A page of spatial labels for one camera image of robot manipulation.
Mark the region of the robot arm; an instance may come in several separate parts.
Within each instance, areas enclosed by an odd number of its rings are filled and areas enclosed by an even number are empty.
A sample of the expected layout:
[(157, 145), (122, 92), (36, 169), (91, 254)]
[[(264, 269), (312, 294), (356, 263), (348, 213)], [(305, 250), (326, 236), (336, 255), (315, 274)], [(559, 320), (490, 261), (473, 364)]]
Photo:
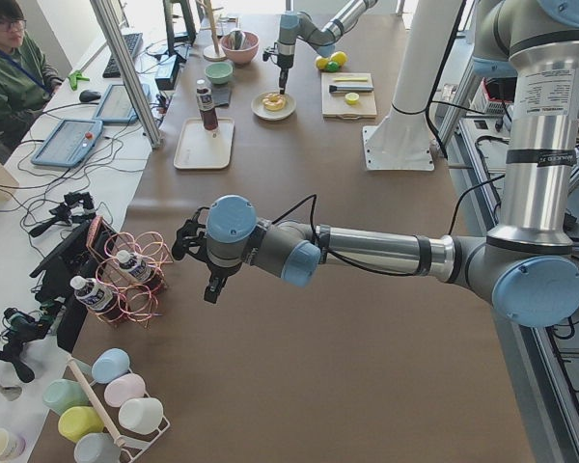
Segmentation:
[(319, 264), (337, 259), (376, 274), (465, 287), (522, 326), (548, 327), (573, 315), (579, 266), (564, 217), (577, 160), (579, 1), (482, 1), (474, 60), (477, 68), (507, 65), (517, 78), (502, 209), (486, 237), (270, 221), (247, 199), (227, 195), (184, 223), (173, 257), (207, 265), (208, 302), (242, 264), (304, 286)]
[(286, 93), (298, 40), (307, 43), (318, 55), (329, 57), (334, 52), (335, 43), (356, 25), (362, 14), (376, 4), (376, 0), (348, 1), (322, 28), (318, 28), (305, 12), (283, 12), (279, 20), (277, 40), (262, 54), (265, 62), (275, 59), (280, 70), (280, 94)]

